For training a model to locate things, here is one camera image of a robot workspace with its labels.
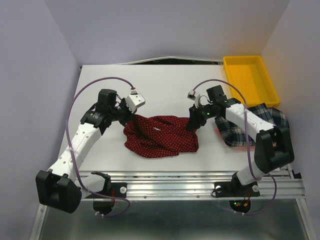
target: plaid cloth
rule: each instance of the plaid cloth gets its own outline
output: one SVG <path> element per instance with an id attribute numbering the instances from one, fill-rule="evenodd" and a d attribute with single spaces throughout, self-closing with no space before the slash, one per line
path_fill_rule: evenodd
<path id="1" fill-rule="evenodd" d="M 288 119 L 280 110 L 273 107 L 267 108 L 264 103 L 248 107 L 248 110 L 269 123 L 289 127 Z M 229 147 L 242 147 L 247 145 L 244 130 L 221 116 L 217 116 L 214 120 L 225 144 Z M 249 141 L 251 146 L 255 145 L 254 140 L 250 136 Z"/>

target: metal frame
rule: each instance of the metal frame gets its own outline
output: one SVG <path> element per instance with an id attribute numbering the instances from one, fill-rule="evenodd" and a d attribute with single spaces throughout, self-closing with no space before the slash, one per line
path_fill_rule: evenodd
<path id="1" fill-rule="evenodd" d="M 215 188 L 214 182 L 229 181 L 233 171 L 215 172 L 106 172 L 112 182 L 126 182 L 127 199 L 130 201 L 208 201 L 234 200 L 234 198 L 214 198 L 211 196 Z M 91 174 L 90 171 L 80 171 L 82 178 Z M 301 218 L 308 238 L 316 239 L 308 207 L 305 200 L 305 188 L 302 179 L 293 179 L 291 167 L 271 172 L 277 182 L 277 199 L 296 199 Z M 257 199 L 271 199 L 274 194 L 274 182 L 270 177 L 264 177 L 258 182 L 261 196 Z M 40 237 L 47 207 L 39 205 L 33 224 L 30 240 Z"/>

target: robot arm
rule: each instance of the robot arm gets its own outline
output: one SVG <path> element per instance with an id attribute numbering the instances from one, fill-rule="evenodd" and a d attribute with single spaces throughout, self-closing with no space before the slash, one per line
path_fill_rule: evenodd
<path id="1" fill-rule="evenodd" d="M 209 118 L 223 117 L 244 130 L 244 106 L 235 98 L 227 99 L 220 85 L 206 91 L 210 99 L 207 105 L 201 105 L 200 94 L 194 91 L 189 92 L 188 98 L 195 103 L 189 108 L 190 119 L 187 129 L 198 129 L 204 126 Z M 287 127 L 266 122 L 249 110 L 247 110 L 247 123 L 248 135 L 255 141 L 254 160 L 251 165 L 257 179 L 293 162 L 295 157 Z M 219 186 L 224 187 L 216 193 L 216 197 L 244 197 L 254 184 L 256 180 L 249 166 L 246 166 L 232 176 L 231 182 L 219 183 Z"/>
<path id="2" fill-rule="evenodd" d="M 119 121 L 125 126 L 137 109 L 145 104 L 145 99 L 136 90 L 132 90 L 131 94 L 123 98 L 118 106 L 116 106 L 116 98 L 116 91 L 102 89 L 97 103 L 80 120 L 71 141 L 72 149 L 67 147 L 47 171 L 39 171 L 35 181 L 41 204 L 73 213 L 80 200 L 90 195 L 76 180 L 70 151 L 74 152 L 76 164 L 80 168 L 92 146 L 112 122 Z M 110 176 L 101 172 L 92 172 L 82 182 L 94 192 L 103 191 L 107 194 L 111 188 Z"/>

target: folded cloth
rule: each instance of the folded cloth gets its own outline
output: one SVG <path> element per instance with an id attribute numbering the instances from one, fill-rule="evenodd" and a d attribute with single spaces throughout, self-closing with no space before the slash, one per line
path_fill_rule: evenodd
<path id="1" fill-rule="evenodd" d="M 195 153 L 198 148 L 196 130 L 186 130 L 188 117 L 135 115 L 123 133 L 125 146 L 145 158 L 177 156 Z"/>
<path id="2" fill-rule="evenodd" d="M 289 127 L 288 119 L 280 110 L 273 107 L 267 108 L 264 103 L 248 107 L 248 110 L 269 123 Z M 223 117 L 217 116 L 214 120 L 225 144 L 229 147 L 241 147 L 247 145 L 244 130 Z M 254 140 L 250 136 L 249 141 L 251 146 L 255 145 Z"/>

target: gray floor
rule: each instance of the gray floor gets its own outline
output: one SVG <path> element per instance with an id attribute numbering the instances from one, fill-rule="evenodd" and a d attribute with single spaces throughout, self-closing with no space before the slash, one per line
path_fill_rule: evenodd
<path id="1" fill-rule="evenodd" d="M 253 200 L 251 212 L 267 203 L 268 200 Z M 308 239 L 295 200 L 276 200 L 269 210 L 255 216 L 240 216 L 221 209 L 228 205 L 227 201 L 132 202 L 124 215 L 101 218 L 94 215 L 91 201 L 83 201 L 72 214 L 48 208 L 40 239 Z"/>

